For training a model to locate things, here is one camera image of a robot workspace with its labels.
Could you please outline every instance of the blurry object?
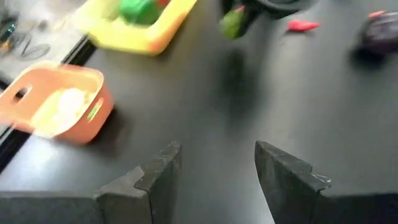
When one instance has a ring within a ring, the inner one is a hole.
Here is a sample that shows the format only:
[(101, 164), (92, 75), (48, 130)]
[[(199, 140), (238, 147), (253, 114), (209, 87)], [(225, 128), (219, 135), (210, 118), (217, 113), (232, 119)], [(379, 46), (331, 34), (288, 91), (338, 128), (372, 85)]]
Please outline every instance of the blurry object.
[(351, 66), (358, 71), (362, 70), (364, 74), (377, 75), (387, 62), (384, 55), (372, 53), (361, 46), (351, 49), (348, 58)]
[(243, 18), (244, 6), (229, 11), (220, 21), (220, 29), (225, 37), (236, 39), (240, 37), (239, 28)]
[(119, 6), (119, 15), (134, 24), (152, 25), (161, 13), (155, 0), (121, 0)]
[(361, 45), (379, 55), (398, 52), (398, 12), (370, 14), (361, 31)]
[(264, 13), (271, 19), (281, 19), (302, 11), (313, 4), (312, 0), (239, 0), (240, 10), (233, 9), (235, 0), (220, 0), (224, 17), (220, 22), (221, 32), (228, 38), (243, 36), (257, 17)]
[(65, 16), (64, 18), (62, 18), (62, 20), (61, 21), (59, 21), (58, 23), (56, 23), (56, 24), (54, 24), (54, 25), (49, 25), (50, 26), (50, 28), (51, 28), (51, 30), (53, 30), (53, 31), (59, 31), (59, 30), (61, 30), (64, 26), (65, 26), (65, 24), (67, 23), (67, 20), (68, 20), (68, 16)]
[(168, 46), (196, 1), (171, 0), (153, 25), (135, 26), (118, 16), (119, 0), (88, 0), (76, 10), (73, 21), (97, 47), (157, 55)]
[(159, 6), (166, 7), (169, 4), (170, 0), (156, 0), (156, 4)]
[[(22, 98), (16, 97), (20, 91)], [(109, 116), (113, 99), (97, 70), (38, 63), (4, 91), (0, 105), (1, 121), (18, 130), (86, 144)]]
[(299, 21), (299, 20), (292, 20), (289, 21), (288, 24), (288, 31), (291, 32), (306, 32), (309, 30), (316, 29), (320, 26), (317, 22), (307, 22), (307, 21)]
[(10, 85), (10, 81), (8, 80), (8, 78), (6, 78), (6, 74), (0, 70), (0, 93), (1, 90), (5, 90), (9, 85)]
[(42, 21), (37, 25), (37, 28), (39, 28), (39, 30), (41, 30), (41, 31), (45, 31), (48, 27), (49, 27), (49, 22), (47, 22), (46, 20), (42, 20)]
[(36, 60), (46, 55), (51, 46), (49, 44), (31, 45), (32, 34), (13, 32), (6, 42), (1, 45), (2, 54), (17, 54), (20, 60)]
[(0, 48), (2, 50), (9, 50), (8, 40), (17, 27), (17, 19), (18, 16), (11, 15), (7, 8), (0, 8)]

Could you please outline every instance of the orange plastic container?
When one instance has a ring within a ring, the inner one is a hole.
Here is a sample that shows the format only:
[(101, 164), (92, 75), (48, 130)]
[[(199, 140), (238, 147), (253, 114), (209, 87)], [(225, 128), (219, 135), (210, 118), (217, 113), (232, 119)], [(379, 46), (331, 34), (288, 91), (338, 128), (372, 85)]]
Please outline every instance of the orange plastic container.
[[(22, 98), (17, 93), (24, 92)], [(113, 109), (100, 71), (40, 63), (14, 80), (0, 96), (0, 118), (14, 128), (76, 144), (90, 142)]]

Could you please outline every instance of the yellow basket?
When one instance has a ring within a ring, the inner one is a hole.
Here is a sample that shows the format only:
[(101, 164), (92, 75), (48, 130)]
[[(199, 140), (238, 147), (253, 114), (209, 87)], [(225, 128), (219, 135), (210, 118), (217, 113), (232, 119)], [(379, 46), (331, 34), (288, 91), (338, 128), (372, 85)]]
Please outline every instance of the yellow basket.
[(97, 47), (157, 55), (167, 47), (197, 0), (171, 0), (155, 24), (136, 26), (118, 16), (119, 0), (87, 0), (73, 22)]

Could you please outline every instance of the eggplant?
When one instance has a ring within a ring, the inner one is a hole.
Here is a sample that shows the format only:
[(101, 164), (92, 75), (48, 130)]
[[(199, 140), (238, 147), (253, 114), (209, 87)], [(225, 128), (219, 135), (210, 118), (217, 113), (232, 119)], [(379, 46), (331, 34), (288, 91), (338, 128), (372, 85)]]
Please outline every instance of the eggplant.
[(386, 11), (369, 17), (361, 33), (361, 46), (378, 55), (398, 52), (398, 12)]

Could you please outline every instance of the black table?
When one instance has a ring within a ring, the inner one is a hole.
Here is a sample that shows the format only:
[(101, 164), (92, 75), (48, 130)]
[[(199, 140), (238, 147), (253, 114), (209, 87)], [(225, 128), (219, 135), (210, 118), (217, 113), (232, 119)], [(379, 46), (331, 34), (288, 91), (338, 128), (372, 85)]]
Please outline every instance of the black table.
[(339, 194), (398, 189), (398, 58), (352, 49), (369, 12), (393, 0), (325, 0), (294, 18), (321, 22), (285, 35), (287, 19), (259, 18), (236, 42), (218, 32), (217, 2), (199, 1), (160, 57), (97, 50), (115, 98), (90, 146), (31, 137), (0, 175), (0, 189), (90, 190), (183, 144), (176, 223), (268, 223), (254, 167), (263, 140), (303, 159)]

